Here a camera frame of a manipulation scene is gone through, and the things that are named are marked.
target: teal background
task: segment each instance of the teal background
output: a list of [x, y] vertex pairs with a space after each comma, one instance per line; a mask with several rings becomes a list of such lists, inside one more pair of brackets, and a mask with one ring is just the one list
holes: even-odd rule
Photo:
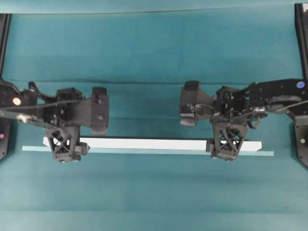
[[[12, 2], [3, 2], [4, 9], [24, 9], [23, 2]], [[3, 77], [19, 88], [34, 80], [49, 94], [74, 86], [90, 95], [93, 86], [107, 87], [108, 136], [211, 137], [206, 121], [179, 125], [185, 81], [200, 80], [213, 94], [223, 84], [243, 88], [302, 78], [291, 2], [220, 3], [227, 8], [14, 14]], [[47, 8], [29, 5], [43, 13]], [[134, 11], [145, 11], [139, 5]], [[63, 165], [51, 154], [21, 151], [41, 146], [43, 136], [40, 128], [13, 126], [10, 153], [0, 162], [1, 231], [307, 230], [308, 170], [296, 158], [285, 115], [268, 116], [247, 137], [262, 141], [274, 157], [241, 156], [230, 163], [209, 156], [92, 153]]]

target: metal bracket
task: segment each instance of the metal bracket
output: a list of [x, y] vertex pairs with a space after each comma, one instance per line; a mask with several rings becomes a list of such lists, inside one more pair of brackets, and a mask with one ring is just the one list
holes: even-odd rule
[[308, 125], [295, 124], [297, 158], [308, 167]]
[[0, 160], [8, 153], [10, 131], [11, 121], [5, 118], [0, 119]]

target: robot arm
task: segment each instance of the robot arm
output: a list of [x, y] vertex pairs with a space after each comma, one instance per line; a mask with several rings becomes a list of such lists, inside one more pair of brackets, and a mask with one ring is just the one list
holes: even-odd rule
[[[248, 128], [256, 129], [268, 113], [287, 113], [296, 128], [308, 124], [307, 80], [285, 79], [252, 83], [244, 89], [222, 87], [213, 97], [200, 88], [200, 82], [189, 81], [180, 97], [180, 122], [195, 126], [198, 120], [213, 124], [214, 138], [206, 150], [214, 158], [227, 161], [238, 157]], [[299, 154], [308, 166], [308, 156]]]

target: black cable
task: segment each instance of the black cable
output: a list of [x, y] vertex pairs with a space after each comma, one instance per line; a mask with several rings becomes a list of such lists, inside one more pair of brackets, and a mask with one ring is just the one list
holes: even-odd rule
[[78, 103], [81, 100], [63, 100], [63, 101], [58, 101], [55, 103], [47, 103], [47, 104], [40, 104], [40, 105], [35, 105], [35, 106], [13, 106], [13, 107], [3, 107], [0, 108], [0, 111], [7, 111], [7, 110], [12, 110], [12, 109], [37, 109], [37, 108], [45, 108], [45, 107], [53, 107], [53, 106], [58, 106], [59, 104], [65, 104], [65, 103]]

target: black metal frame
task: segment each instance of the black metal frame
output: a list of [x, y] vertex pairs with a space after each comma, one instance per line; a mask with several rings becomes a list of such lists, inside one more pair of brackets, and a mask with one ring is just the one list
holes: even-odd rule
[[[2, 71], [10, 28], [10, 18], [10, 14], [0, 14], [0, 82], [3, 82]], [[11, 121], [6, 118], [0, 118], [0, 160], [8, 153], [10, 131]]]

